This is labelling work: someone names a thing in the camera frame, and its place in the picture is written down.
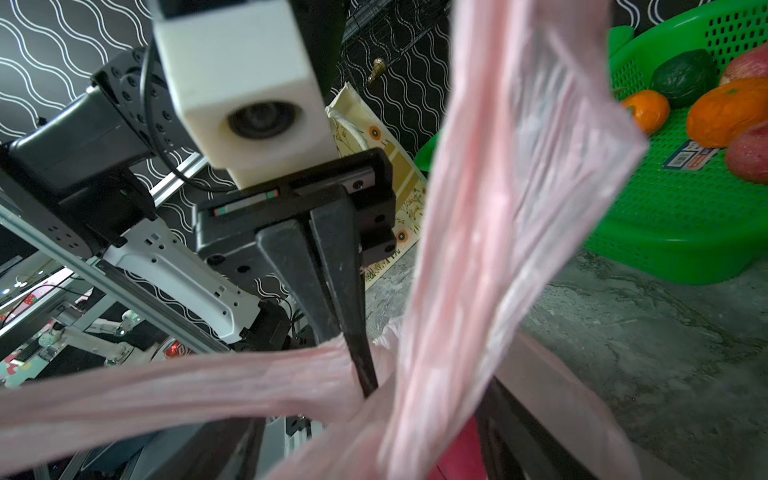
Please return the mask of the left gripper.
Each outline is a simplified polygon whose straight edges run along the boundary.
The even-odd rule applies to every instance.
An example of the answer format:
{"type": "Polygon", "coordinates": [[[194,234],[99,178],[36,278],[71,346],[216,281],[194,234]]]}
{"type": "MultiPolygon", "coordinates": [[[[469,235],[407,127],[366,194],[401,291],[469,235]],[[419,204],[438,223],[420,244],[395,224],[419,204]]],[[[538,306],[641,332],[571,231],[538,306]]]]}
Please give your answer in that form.
{"type": "Polygon", "coordinates": [[[194,207],[194,232],[198,257],[240,288],[255,294],[256,280],[275,273],[304,312],[318,343],[342,333],[363,396],[369,397],[378,379],[365,327],[358,196],[348,190],[348,181],[356,176],[355,162],[344,157],[221,195],[194,207]],[[339,189],[349,198],[320,206],[339,189]],[[307,220],[310,210],[331,303],[297,221],[307,220]]]}

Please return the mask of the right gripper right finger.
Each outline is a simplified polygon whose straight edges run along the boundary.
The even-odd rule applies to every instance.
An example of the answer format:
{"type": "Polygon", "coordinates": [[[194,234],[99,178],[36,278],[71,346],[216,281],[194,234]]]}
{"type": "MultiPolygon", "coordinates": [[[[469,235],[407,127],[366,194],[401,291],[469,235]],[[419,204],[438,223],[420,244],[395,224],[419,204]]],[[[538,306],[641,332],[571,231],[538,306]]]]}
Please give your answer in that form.
{"type": "Polygon", "coordinates": [[[475,412],[490,479],[592,479],[576,460],[498,380],[475,412]]]}

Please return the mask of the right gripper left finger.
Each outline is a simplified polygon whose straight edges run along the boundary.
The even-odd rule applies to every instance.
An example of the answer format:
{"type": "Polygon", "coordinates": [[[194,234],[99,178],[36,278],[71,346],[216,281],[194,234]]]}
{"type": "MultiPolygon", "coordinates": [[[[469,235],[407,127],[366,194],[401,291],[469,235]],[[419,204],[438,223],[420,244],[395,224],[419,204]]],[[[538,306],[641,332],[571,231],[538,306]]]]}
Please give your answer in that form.
{"type": "Polygon", "coordinates": [[[161,432],[139,454],[129,479],[217,479],[241,444],[257,438],[263,418],[233,418],[161,432]]]}

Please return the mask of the cream canvas tote bag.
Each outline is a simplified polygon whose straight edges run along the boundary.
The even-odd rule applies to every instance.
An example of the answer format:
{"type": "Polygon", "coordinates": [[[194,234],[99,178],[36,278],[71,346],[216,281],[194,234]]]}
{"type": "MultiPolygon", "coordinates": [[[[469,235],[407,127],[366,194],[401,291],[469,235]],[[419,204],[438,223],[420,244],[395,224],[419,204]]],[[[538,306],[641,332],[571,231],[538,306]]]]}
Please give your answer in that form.
{"type": "Polygon", "coordinates": [[[426,178],[395,135],[346,83],[325,108],[341,158],[355,162],[365,287],[373,286],[422,237],[426,178]]]}

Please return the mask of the pink plastic grocery bag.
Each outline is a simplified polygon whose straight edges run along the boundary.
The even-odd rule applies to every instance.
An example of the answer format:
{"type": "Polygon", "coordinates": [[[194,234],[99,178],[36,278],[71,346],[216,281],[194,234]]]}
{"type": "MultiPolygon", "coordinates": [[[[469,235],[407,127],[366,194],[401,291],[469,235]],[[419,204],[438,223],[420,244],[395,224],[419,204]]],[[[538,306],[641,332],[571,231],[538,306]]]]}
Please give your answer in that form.
{"type": "Polygon", "coordinates": [[[519,337],[538,296],[614,202],[647,143],[615,100],[608,1],[461,1],[451,96],[392,371],[369,399],[346,342],[99,369],[1,397],[1,471],[228,417],[327,424],[274,479],[421,479],[512,376],[600,479],[637,479],[633,448],[558,358],[519,337]]]}

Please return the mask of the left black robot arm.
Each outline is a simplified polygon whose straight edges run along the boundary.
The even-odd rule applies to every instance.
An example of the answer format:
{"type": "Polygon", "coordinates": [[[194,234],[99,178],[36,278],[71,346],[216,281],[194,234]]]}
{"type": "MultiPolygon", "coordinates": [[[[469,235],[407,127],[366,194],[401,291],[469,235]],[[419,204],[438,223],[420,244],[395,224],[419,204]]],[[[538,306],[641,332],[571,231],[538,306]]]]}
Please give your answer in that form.
{"type": "Polygon", "coordinates": [[[60,248],[153,283],[237,351],[281,348],[289,317],[256,271],[287,287],[318,341],[342,336],[365,394],[378,387],[364,328],[363,267],[394,249],[393,168],[372,148],[195,208],[197,247],[158,217],[132,166],[191,147],[154,46],[107,64],[88,91],[1,148],[1,187],[60,248]]]}

